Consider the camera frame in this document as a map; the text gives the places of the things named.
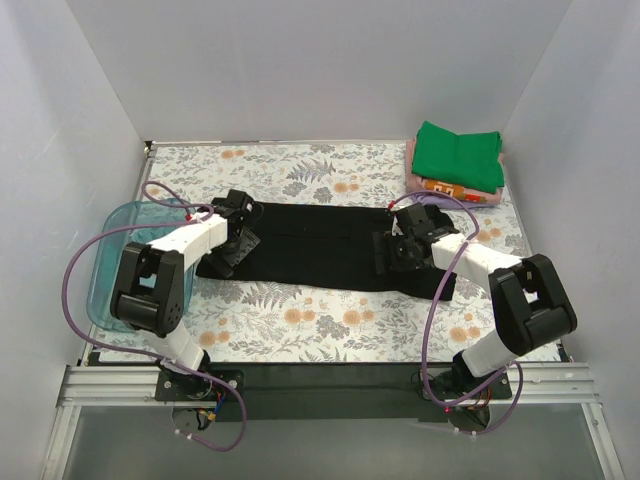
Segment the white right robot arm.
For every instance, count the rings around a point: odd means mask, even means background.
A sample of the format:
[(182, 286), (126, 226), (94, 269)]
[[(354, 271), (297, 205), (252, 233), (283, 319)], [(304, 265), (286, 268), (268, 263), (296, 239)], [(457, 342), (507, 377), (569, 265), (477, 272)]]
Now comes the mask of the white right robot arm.
[(474, 238), (449, 225), (438, 227), (421, 204), (395, 211), (391, 229), (373, 234), (378, 274), (412, 274), (430, 267), (444, 271), (428, 323), (452, 275), (488, 294), (494, 329), (456, 354), (451, 369), (454, 389), (469, 398), (486, 389), (495, 372), (577, 328), (574, 309), (548, 257), (504, 254)]

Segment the black t-shirt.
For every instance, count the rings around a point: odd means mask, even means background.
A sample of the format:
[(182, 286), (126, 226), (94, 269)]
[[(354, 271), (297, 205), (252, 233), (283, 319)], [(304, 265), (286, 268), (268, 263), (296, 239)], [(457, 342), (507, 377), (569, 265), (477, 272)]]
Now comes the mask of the black t-shirt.
[(385, 208), (265, 203), (248, 225), (258, 245), (232, 268), (237, 281), (264, 281), (361, 292), (400, 292), (431, 300), (444, 275), (433, 266), (376, 272), (374, 234), (389, 232)]

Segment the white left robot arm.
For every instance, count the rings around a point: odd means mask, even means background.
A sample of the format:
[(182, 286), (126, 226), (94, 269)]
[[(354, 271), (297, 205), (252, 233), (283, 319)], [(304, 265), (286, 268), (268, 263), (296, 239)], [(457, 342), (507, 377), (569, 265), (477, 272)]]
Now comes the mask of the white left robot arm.
[(111, 296), (110, 313), (144, 332), (165, 362), (185, 367), (178, 387), (193, 400), (213, 386), (209, 361), (184, 325), (185, 278), (204, 261), (229, 279), (234, 268), (260, 243), (251, 231), (264, 206), (243, 191), (186, 209), (186, 223), (148, 243), (130, 242), (122, 252)]

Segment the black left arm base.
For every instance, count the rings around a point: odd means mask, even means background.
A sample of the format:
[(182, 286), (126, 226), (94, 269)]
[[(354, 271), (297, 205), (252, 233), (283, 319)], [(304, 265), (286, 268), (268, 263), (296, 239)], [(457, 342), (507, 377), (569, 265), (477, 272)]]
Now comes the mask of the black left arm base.
[[(241, 370), (213, 369), (208, 374), (233, 386), (239, 393), (243, 390), (244, 373)], [(229, 400), (234, 400), (232, 394), (229, 394), (226, 389), (215, 382), (162, 367), (154, 399), (164, 402), (213, 402), (222, 398), (223, 395)]]

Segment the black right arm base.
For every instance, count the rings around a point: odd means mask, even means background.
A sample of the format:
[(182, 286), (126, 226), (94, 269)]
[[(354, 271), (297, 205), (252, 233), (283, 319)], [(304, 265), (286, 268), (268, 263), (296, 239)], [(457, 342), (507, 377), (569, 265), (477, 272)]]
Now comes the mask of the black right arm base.
[[(476, 380), (464, 380), (460, 375), (450, 369), (437, 370), (435, 375), (428, 373), (425, 377), (428, 380), (433, 395), (438, 400), (447, 402), (451, 402), (468, 394), (488, 379), (488, 376), (486, 376)], [(419, 396), (425, 400), (429, 400), (430, 397), (424, 388), (425, 377), (420, 370), (416, 370), (411, 374), (410, 381)], [(492, 400), (509, 400), (512, 398), (512, 395), (513, 391), (509, 379), (507, 375), (503, 373), (482, 391), (478, 391), (468, 400), (465, 400), (461, 404), (461, 407), (466, 407), (468, 410), (479, 410), (488, 407)]]

